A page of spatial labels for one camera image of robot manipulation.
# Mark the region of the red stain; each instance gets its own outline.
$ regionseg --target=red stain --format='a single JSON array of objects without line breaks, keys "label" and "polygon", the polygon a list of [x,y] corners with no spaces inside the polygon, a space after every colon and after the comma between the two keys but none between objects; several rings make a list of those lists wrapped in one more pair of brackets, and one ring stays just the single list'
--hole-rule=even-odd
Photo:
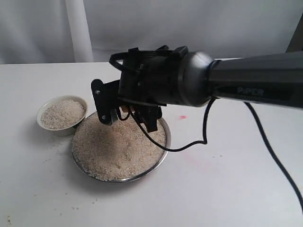
[{"label": "red stain", "polygon": [[179,120],[183,120],[183,119],[185,119],[185,118],[187,118],[187,117],[184,116],[184,115],[179,116]]}]

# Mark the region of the white curtain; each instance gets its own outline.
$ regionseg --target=white curtain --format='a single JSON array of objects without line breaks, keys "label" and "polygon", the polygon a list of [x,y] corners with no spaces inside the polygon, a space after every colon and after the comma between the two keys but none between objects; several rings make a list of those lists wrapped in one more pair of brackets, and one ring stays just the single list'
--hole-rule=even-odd
[{"label": "white curtain", "polygon": [[285,52],[302,0],[0,0],[0,64],[108,61],[187,45],[214,58]]}]

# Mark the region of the table surface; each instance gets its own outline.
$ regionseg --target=table surface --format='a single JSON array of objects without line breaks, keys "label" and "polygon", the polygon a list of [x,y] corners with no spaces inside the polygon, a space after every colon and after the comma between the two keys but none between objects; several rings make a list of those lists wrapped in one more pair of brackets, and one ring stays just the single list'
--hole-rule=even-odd
[{"label": "table surface", "polygon": [[[63,95],[83,97],[95,111],[90,82],[110,82],[108,63],[0,66],[1,227],[301,227],[290,184],[269,155],[241,102],[218,100],[209,144],[169,153],[150,175],[123,184],[98,182],[71,158],[71,136],[36,124],[38,109]],[[254,105],[268,139],[303,191],[303,112]],[[167,106],[172,148],[200,139],[205,108]]]}]

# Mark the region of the stainless steel bowl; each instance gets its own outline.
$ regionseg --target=stainless steel bowl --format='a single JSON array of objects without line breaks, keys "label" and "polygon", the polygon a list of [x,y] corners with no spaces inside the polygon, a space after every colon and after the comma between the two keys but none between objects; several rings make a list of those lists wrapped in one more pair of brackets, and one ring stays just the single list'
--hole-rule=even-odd
[{"label": "stainless steel bowl", "polygon": [[[160,124],[163,126],[164,128],[164,131],[165,131],[165,147],[167,148],[170,148],[170,141],[171,141],[171,137],[170,137],[170,130],[169,130],[169,127],[166,123],[166,121],[163,119],[163,118],[160,118],[159,119],[159,122]],[[116,179],[116,180],[111,180],[111,181],[103,181],[103,182],[106,182],[106,183],[124,183],[124,182],[130,182],[130,181],[135,181],[135,180],[138,180],[139,178],[151,173],[153,170],[155,170],[162,162],[163,160],[165,159],[166,155],[167,155],[168,151],[163,151],[163,154],[161,156],[161,158],[159,159],[159,161],[153,165],[153,167],[151,167],[150,169],[146,170],[145,172],[137,175],[137,176],[133,176],[133,177],[129,177],[129,178],[124,178],[124,179]],[[80,165],[80,163],[75,159],[74,155],[73,155],[73,152],[72,152],[72,158],[74,160],[74,162],[76,163],[76,165],[80,168],[80,170],[82,170],[82,172],[84,172],[86,175],[90,176]],[[95,179],[95,180],[98,180],[98,181],[101,181],[93,176],[90,176],[91,178]]]}]

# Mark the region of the uncooked rice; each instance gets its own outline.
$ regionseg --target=uncooked rice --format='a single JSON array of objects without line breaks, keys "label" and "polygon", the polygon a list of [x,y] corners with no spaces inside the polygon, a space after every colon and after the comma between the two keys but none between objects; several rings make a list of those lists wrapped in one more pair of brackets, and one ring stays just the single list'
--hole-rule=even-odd
[{"label": "uncooked rice", "polygon": [[84,108],[79,102],[62,100],[45,110],[41,123],[48,129],[64,129],[76,124],[84,114]]},{"label": "uncooked rice", "polygon": [[[164,146],[164,128],[159,121],[157,126],[158,131],[149,135]],[[131,117],[107,126],[93,114],[78,127],[72,140],[72,152],[76,162],[90,176],[111,181],[145,172],[159,161],[164,151],[146,138]]]}]

